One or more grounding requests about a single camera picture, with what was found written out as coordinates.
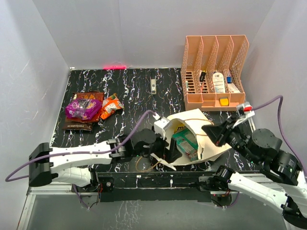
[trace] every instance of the yellow sponge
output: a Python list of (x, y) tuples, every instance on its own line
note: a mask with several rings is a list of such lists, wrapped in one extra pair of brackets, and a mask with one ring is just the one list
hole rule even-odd
[(228, 106), (229, 105), (229, 100), (227, 97), (221, 97), (220, 98), (220, 105), (221, 106)]

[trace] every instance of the cable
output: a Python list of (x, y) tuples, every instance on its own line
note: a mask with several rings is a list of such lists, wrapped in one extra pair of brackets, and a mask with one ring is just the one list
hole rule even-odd
[(217, 203), (218, 205), (219, 205), (219, 207), (224, 207), (225, 205), (221, 205), (219, 202), (217, 202), (216, 200), (213, 200), (213, 199), (211, 199), (212, 201), (213, 201), (213, 203)]
[(137, 162), (135, 163), (135, 169), (136, 169), (136, 171), (138, 171), (138, 172), (140, 172), (140, 173), (148, 172), (149, 170), (151, 170), (151, 169), (153, 169), (155, 166), (157, 166), (158, 163), (160, 163), (160, 162), (158, 161), (156, 164), (154, 164), (154, 165), (153, 165), (152, 167), (150, 167), (149, 169), (146, 169), (146, 170), (141, 171), (141, 170), (138, 170), (137, 166), (138, 166), (138, 164), (139, 164), (139, 162), (140, 162), (140, 160), (141, 160), (142, 158), (143, 158), (143, 157), (140, 157), (140, 158), (137, 160)]
[[(227, 206), (227, 205), (224, 205), (224, 206), (226, 206), (227, 208), (234, 206), (238, 202), (239, 195), (240, 195), (240, 192), (237, 193), (236, 199), (235, 199), (235, 201), (232, 204), (230, 204), (229, 206)], [(214, 201), (215, 203), (217, 203), (220, 207), (223, 207), (223, 205), (218, 203), (216, 200), (213, 200), (213, 199), (211, 199), (211, 200)]]
[(238, 202), (239, 196), (240, 196), (240, 192), (238, 192), (237, 194), (238, 194), (238, 195), (236, 195), (235, 201), (234, 201), (232, 204), (230, 204), (229, 206), (227, 206), (227, 207), (232, 207), (232, 206), (234, 206), (234, 205)]
[(222, 196), (228, 196), (230, 193), (230, 189), (227, 189), (227, 191), (225, 192), (225, 194), (223, 194)]
[(281, 120), (281, 109), (282, 109), (282, 104), (283, 104), (283, 96), (282, 95), (278, 95), (276, 97), (274, 97), (273, 99), (271, 99), (270, 101), (262, 104), (262, 105), (259, 105), (257, 107), (254, 107), (252, 108), (252, 110), (258, 110), (258, 109), (261, 109), (263, 107), (266, 107), (267, 105), (273, 103), (274, 101), (276, 101), (277, 99), (280, 99), (279, 100), (279, 104), (278, 104), (278, 110), (277, 110), (277, 121), (278, 121), (278, 127), (279, 127), (279, 131), (285, 141), (285, 143), (287, 144), (287, 146), (289, 147), (289, 149), (292, 151), (292, 153), (296, 156), (296, 158), (301, 162), (302, 164), (302, 168), (303, 168), (303, 173), (305, 174), (306, 170), (305, 170), (305, 167), (304, 167), (304, 164), (303, 164), (303, 161), (300, 159), (299, 155), (296, 153), (296, 151), (294, 150), (294, 148), (291, 146), (291, 144), (289, 143), (287, 137), (285, 136), (284, 134), (284, 131), (283, 131), (283, 127), (282, 127), (282, 120)]
[(139, 128), (139, 126), (141, 125), (141, 122), (145, 119), (145, 117), (148, 115), (148, 114), (155, 114), (152, 110), (147, 110), (139, 119), (139, 121), (137, 122), (137, 124), (135, 125), (134, 129), (131, 131), (131, 133), (123, 140), (123, 142), (121, 142), (118, 146), (116, 146), (115, 148), (113, 149), (110, 149), (110, 150), (107, 150), (107, 151), (102, 151), (102, 152), (96, 152), (96, 151), (93, 151), (92, 153), (90, 152), (73, 152), (73, 153), (70, 153), (70, 152), (63, 152), (63, 153), (56, 153), (56, 154), (49, 154), (49, 155), (46, 155), (46, 156), (42, 156), (42, 157), (38, 157), (38, 158), (35, 158), (33, 160), (30, 160), (28, 161), (27, 163), (21, 165), (20, 167), (18, 167), (17, 169), (15, 169), (12, 173), (10, 173), (6, 178), (5, 178), (5, 182), (11, 182), (11, 181), (17, 181), (17, 180), (20, 180), (20, 179), (23, 179), (23, 178), (27, 178), (29, 177), (29, 175), (26, 175), (26, 176), (20, 176), (20, 177), (15, 177), (15, 178), (11, 178), (13, 175), (15, 175), (18, 171), (20, 171), (21, 169), (23, 169), (25, 166), (28, 166), (29, 164), (32, 164), (36, 161), (39, 161), (39, 160), (42, 160), (42, 159), (45, 159), (45, 158), (50, 158), (50, 157), (56, 157), (56, 156), (65, 156), (65, 155), (69, 155), (69, 154), (105, 154), (105, 153), (109, 153), (109, 152), (113, 152), (115, 150), (118, 150), (120, 147), (122, 147), (124, 144), (127, 143), (127, 141), (132, 137), (132, 135), (137, 131), (137, 129)]
[(191, 120), (199, 120), (199, 121), (209, 121), (209, 120), (205, 120), (205, 119), (199, 119), (199, 118), (189, 118), (189, 119), (186, 119), (184, 121), (191, 121)]
[(95, 205), (95, 204), (98, 204), (99, 202), (96, 201), (95, 203), (93, 203), (91, 206), (90, 206), (90, 209)]
[(75, 184), (72, 185), (75, 193), (77, 194), (78, 199), (80, 200), (80, 203), (83, 204), (84, 207), (86, 207), (87, 210), (90, 210), (90, 207), (88, 207), (88, 205), (82, 200), (81, 196), (79, 195), (78, 191), (77, 191), (77, 186)]
[(89, 192), (93, 192), (93, 191), (96, 191), (97, 189), (98, 189), (98, 187), (100, 186), (100, 184), (99, 185), (97, 185), (97, 187), (94, 189), (94, 190), (90, 190)]
[(208, 135), (206, 134), (196, 134), (197, 136), (202, 136), (202, 137), (207, 137)]

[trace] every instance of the floor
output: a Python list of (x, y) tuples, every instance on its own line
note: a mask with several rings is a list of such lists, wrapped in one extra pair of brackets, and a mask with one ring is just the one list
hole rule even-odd
[(196, 201), (117, 201), (86, 211), (74, 195), (37, 195), (28, 230), (286, 230), (271, 207), (240, 195), (223, 210)]
[[(148, 109), (167, 117), (170, 114), (185, 111), (182, 95), (180, 69), (166, 68), (155, 69), (157, 95), (150, 94), (150, 73), (152, 69), (125, 69), (125, 70), (74, 70), (70, 73), (63, 104), (58, 122), (51, 141), (53, 147), (76, 147), (91, 145), (119, 135), (129, 133), (135, 126), (139, 117)], [(105, 92), (105, 97), (118, 94), (125, 109), (118, 111), (106, 121), (95, 124), (92, 132), (89, 131), (64, 131), (62, 130), (65, 112), (73, 92), (100, 91)], [(204, 112), (209, 120), (222, 123), (235, 112)], [(144, 121), (140, 129), (151, 128), (153, 117)], [(247, 133), (251, 133), (248, 122), (242, 124)], [(98, 172), (136, 172), (135, 163), (131, 162), (112, 165), (96, 165)], [(148, 159), (141, 162), (144, 167), (150, 165)], [(245, 160), (238, 152), (230, 149), (220, 156), (215, 162), (208, 161), (201, 164), (179, 166), (178, 171), (210, 171), (214, 172), (220, 165), (231, 167), (237, 171), (254, 171), (257, 168)], [(158, 164), (154, 171), (172, 171), (172, 169)]]

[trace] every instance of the orange snack bag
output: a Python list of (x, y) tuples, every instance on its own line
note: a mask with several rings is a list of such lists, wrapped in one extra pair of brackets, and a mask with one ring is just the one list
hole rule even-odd
[(117, 98), (117, 94), (115, 93), (104, 99), (104, 101), (102, 102), (102, 114), (100, 115), (100, 118), (105, 120), (109, 116), (114, 114), (116, 110), (123, 108), (123, 104), (119, 101), (119, 99)]

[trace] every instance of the black marbled table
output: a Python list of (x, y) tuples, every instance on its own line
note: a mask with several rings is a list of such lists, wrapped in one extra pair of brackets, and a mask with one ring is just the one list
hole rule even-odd
[[(130, 133), (141, 115), (148, 109), (161, 116), (169, 116), (185, 110), (181, 87), (180, 69), (155, 69), (157, 94), (150, 93), (150, 73), (153, 69), (125, 69), (125, 70), (74, 70), (71, 71), (64, 100), (59, 113), (56, 129), (51, 140), (53, 147), (77, 147), (99, 143), (110, 138)], [(105, 121), (94, 124), (89, 131), (64, 131), (64, 108), (69, 104), (73, 92), (100, 91), (105, 97), (117, 93), (125, 109), (117, 111)], [(222, 123), (235, 112), (204, 112), (209, 120)], [(148, 116), (140, 126), (151, 128), (154, 118)], [(250, 133), (248, 122), (242, 124), (243, 129)], [(112, 165), (96, 165), (98, 172), (136, 172), (137, 158), (127, 163)], [(207, 171), (215, 172), (220, 165), (231, 167), (236, 171), (255, 171), (257, 168), (245, 160), (238, 152), (230, 149), (216, 161), (177, 167), (177, 171)], [(149, 159), (142, 159), (140, 170), (150, 166)], [(154, 171), (173, 171), (158, 164)]]

